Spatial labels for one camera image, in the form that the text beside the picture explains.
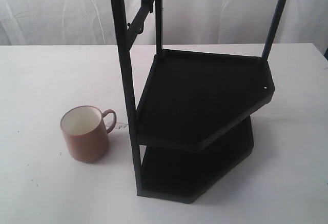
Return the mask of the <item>black two-tier shelf rack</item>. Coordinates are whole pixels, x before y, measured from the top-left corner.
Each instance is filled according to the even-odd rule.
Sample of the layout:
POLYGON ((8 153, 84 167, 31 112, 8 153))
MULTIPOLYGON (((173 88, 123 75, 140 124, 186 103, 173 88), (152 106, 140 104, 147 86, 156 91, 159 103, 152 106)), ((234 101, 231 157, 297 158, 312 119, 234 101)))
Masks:
POLYGON ((130 51, 140 9, 127 23, 125 1, 111 0, 137 195, 193 203, 252 153, 251 115, 275 91, 268 56, 286 0, 260 56, 165 49, 162 0, 152 1, 156 53, 136 101, 130 51))

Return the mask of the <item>pink ceramic mug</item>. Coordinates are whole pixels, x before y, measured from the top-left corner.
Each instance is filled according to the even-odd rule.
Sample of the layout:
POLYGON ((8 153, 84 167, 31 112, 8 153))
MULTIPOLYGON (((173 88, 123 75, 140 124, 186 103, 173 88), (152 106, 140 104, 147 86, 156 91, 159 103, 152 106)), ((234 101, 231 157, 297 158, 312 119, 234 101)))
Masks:
POLYGON ((108 134, 115 128, 116 112, 104 112, 95 106, 78 106, 66 112, 60 120, 60 129, 68 151, 80 162, 94 162, 109 149, 108 134))

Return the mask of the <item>white backdrop curtain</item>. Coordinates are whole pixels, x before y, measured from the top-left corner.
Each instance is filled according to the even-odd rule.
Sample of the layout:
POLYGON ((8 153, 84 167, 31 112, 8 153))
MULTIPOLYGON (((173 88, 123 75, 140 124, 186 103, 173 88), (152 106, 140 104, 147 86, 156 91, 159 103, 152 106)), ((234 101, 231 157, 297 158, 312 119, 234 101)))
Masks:
MULTIPOLYGON (((163 42, 262 44, 278 0, 163 0, 163 42)), ((327 0, 287 0, 276 43, 327 48, 327 0)), ((2 45, 113 45, 110 0, 1 0, 2 45)))

